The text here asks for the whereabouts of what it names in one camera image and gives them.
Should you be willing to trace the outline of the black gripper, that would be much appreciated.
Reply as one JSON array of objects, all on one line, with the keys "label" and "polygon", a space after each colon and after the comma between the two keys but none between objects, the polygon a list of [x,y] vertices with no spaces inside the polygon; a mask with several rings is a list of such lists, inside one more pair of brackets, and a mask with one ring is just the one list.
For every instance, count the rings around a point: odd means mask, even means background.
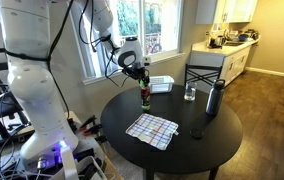
[{"label": "black gripper", "polygon": [[144,67],[125,67],[122,72],[134,80],[145,80],[147,77],[146,69]]}]

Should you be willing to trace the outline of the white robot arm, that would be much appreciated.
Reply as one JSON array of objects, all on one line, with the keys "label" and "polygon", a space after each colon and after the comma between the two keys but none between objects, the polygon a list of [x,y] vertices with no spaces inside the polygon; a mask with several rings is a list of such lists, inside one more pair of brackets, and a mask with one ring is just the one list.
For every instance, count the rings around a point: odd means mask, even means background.
[{"label": "white robot arm", "polygon": [[96,40],[88,37],[82,38],[82,33],[78,32],[80,40],[90,45],[93,51],[96,46],[101,44],[109,54],[106,64],[105,77],[110,78],[108,66],[114,63],[121,68],[121,72],[138,82],[149,82],[149,71],[146,66],[149,65],[150,58],[145,57],[142,52],[141,44],[137,37],[127,37],[122,46],[114,42],[111,27],[113,25],[113,13],[106,0],[75,0],[81,9],[81,15],[78,25],[82,24],[83,17],[86,17],[90,23],[90,32],[95,31],[98,35]]}]

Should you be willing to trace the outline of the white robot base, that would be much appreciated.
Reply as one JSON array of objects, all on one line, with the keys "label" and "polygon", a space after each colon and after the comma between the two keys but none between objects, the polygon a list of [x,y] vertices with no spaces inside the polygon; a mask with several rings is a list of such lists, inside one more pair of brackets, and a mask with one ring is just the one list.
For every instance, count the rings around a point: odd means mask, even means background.
[{"label": "white robot base", "polygon": [[21,166],[52,165],[60,159],[64,178],[77,180],[79,145],[72,132],[49,70],[49,8],[52,0],[0,0],[0,24],[8,61],[7,82],[31,121],[34,134],[20,150]]}]

